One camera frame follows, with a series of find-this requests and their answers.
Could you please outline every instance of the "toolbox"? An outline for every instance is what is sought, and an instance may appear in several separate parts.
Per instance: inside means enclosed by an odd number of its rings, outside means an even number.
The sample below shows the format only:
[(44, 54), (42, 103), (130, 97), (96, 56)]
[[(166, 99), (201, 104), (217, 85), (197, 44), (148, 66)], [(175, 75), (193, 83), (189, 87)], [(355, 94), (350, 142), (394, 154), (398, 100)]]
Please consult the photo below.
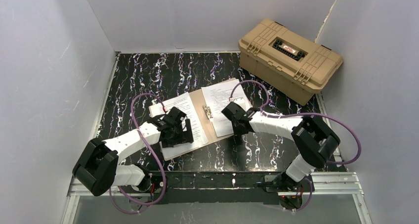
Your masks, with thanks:
[(239, 41), (240, 66), (305, 105), (343, 63), (342, 57), (264, 19)]

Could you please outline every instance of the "toolbox handle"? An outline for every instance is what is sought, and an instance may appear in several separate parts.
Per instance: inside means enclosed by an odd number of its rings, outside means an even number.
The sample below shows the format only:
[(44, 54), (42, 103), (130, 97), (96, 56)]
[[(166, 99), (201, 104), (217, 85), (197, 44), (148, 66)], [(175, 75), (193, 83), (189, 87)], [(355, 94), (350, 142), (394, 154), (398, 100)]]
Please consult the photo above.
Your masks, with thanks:
[(281, 47), (282, 44), (283, 44), (282, 40), (276, 39), (276, 41), (273, 43), (272, 47), (274, 49), (278, 50), (279, 52), (285, 54), (286, 56), (294, 59), (295, 61), (299, 61), (302, 57), (305, 57), (305, 52), (298, 51), (298, 50), (293, 49), (293, 48), (291, 48), (291, 47), (289, 47), (287, 45), (284, 45), (284, 47), (287, 47), (288, 48), (288, 50), (286, 50), (286, 49), (284, 49), (284, 48)]

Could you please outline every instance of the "tabletop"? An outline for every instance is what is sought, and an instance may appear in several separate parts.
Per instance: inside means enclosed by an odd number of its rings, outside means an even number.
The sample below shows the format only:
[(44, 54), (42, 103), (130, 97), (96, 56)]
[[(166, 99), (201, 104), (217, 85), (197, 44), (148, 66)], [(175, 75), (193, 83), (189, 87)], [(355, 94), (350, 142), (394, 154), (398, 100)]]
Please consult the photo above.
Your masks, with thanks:
[[(134, 129), (130, 116), (131, 100), (149, 92), (162, 100), (192, 92), (230, 78), (263, 83), (270, 95), (267, 112), (293, 114), (320, 112), (314, 97), (301, 106), (258, 77), (240, 68), (240, 53), (150, 53), (120, 54), (97, 136), (103, 140)], [(243, 89), (254, 106), (266, 99), (263, 90), (253, 84)], [(152, 98), (142, 97), (135, 105), (135, 116), (142, 124), (150, 118)], [(282, 172), (298, 155), (295, 144), (277, 135), (251, 133), (230, 137), (185, 155), (164, 161), (161, 150), (155, 152), (167, 171), (184, 172)], [(149, 170), (158, 166), (148, 149), (128, 157), (123, 164), (139, 163)], [(346, 171), (345, 167), (327, 165), (319, 171)]]

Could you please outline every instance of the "white wall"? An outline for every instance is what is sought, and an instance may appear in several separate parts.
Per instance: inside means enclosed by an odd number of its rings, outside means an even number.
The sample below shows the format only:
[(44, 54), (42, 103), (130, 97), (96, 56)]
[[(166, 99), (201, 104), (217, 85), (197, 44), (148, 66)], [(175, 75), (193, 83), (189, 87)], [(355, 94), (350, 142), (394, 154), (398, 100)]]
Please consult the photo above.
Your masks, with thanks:
[[(356, 171), (374, 223), (418, 223), (419, 1), (338, 0), (319, 43), (343, 66), (324, 89), (327, 112), (363, 143)], [(342, 135), (344, 158), (356, 146)]]
[(335, 0), (88, 0), (115, 51), (238, 50), (263, 18), (314, 40)]
[(0, 222), (60, 223), (115, 61), (87, 0), (0, 0)]

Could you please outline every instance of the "toolbox lid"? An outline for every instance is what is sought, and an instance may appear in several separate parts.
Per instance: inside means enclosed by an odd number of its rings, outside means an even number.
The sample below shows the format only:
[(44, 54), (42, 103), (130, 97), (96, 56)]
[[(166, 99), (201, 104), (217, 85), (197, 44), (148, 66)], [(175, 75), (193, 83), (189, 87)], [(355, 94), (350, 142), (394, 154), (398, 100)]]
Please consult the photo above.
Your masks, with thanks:
[(270, 19), (264, 19), (241, 38), (239, 48), (313, 93), (325, 86), (343, 62), (342, 57), (329, 48)]

